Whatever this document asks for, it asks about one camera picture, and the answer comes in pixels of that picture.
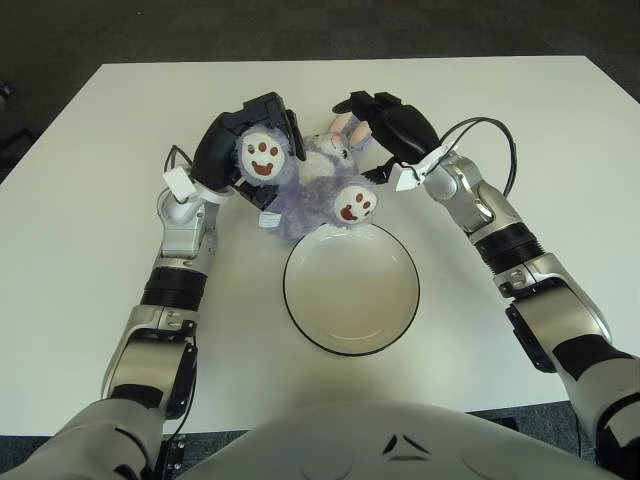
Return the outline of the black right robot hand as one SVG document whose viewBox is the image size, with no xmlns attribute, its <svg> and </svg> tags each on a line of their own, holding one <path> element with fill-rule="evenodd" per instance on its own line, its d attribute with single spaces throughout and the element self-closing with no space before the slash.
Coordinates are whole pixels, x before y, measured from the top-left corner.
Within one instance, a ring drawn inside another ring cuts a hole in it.
<svg viewBox="0 0 640 480">
<path fill-rule="evenodd" d="M 365 171 L 363 176 L 375 184 L 389 180 L 395 164 L 417 165 L 441 146 L 431 123 L 413 106 L 405 105 L 387 92 L 371 96 L 366 91 L 356 91 L 332 108 L 335 114 L 353 113 L 360 121 L 366 121 L 372 137 L 392 154 L 384 165 Z"/>
</svg>

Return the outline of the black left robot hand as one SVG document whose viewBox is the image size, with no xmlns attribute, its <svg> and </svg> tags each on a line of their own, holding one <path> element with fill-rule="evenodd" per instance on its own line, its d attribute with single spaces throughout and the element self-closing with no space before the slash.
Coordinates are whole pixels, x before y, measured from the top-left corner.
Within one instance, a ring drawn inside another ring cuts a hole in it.
<svg viewBox="0 0 640 480">
<path fill-rule="evenodd" d="M 191 177 L 216 193 L 232 188 L 266 210 L 305 161 L 295 113 L 270 92 L 216 117 L 196 149 Z"/>
</svg>

